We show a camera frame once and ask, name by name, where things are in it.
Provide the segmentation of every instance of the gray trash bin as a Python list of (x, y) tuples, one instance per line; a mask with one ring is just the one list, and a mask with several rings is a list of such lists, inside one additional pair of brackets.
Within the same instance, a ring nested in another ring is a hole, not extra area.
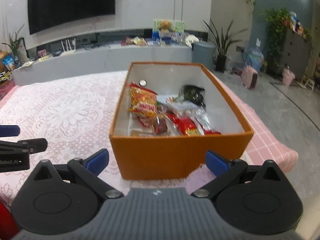
[(208, 42), (196, 42), (193, 45), (192, 63), (201, 63), (213, 71), (213, 55), (216, 45)]

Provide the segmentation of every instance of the wall-mounted television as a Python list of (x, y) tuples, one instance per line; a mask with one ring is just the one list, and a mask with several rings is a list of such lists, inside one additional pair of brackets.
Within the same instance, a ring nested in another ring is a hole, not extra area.
[(28, 0), (30, 34), (83, 18), (115, 14), (115, 0)]

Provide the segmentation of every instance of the orange box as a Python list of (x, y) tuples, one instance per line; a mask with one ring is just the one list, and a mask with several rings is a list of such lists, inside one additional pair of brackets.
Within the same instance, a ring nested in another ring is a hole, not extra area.
[[(176, 137), (130, 137), (132, 120), (129, 84), (147, 81), (158, 95), (177, 95), (182, 85), (205, 88), (204, 100), (210, 124), (221, 134)], [(207, 150), (225, 158), (239, 158), (253, 130), (239, 108), (211, 72), (201, 64), (133, 62), (129, 68), (114, 120), (110, 141), (124, 179), (178, 179), (204, 164)]]

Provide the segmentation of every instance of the pink checkered tablecloth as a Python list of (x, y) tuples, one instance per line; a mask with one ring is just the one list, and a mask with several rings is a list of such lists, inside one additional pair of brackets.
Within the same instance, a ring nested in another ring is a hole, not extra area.
[[(99, 73), (15, 86), (0, 101), (0, 124), (18, 125), (21, 133), (17, 137), (2, 140), (46, 138), (49, 145), (44, 153), (30, 155), (30, 170), (0, 173), (0, 198), (10, 204), (42, 159), (50, 159), (54, 164), (66, 163), (74, 157), (85, 159), (101, 148), (108, 149), (110, 160), (99, 178), (124, 194), (131, 187), (185, 187), (191, 193), (214, 179), (205, 165), (186, 179), (122, 179), (108, 133), (126, 73)], [(242, 159), (254, 165), (273, 159), (284, 172), (290, 171), (298, 160), (298, 154), (277, 141), (254, 110), (222, 85), (255, 131)]]

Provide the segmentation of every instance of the blue snack bag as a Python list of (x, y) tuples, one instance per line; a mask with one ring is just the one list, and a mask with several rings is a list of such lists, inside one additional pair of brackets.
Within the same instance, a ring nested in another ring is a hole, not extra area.
[(13, 61), (13, 58), (11, 55), (8, 55), (7, 57), (5, 57), (3, 60), (2, 60), (2, 63), (7, 67), (7, 69), (9, 71), (12, 71), (15, 69), (14, 67), (14, 61)]

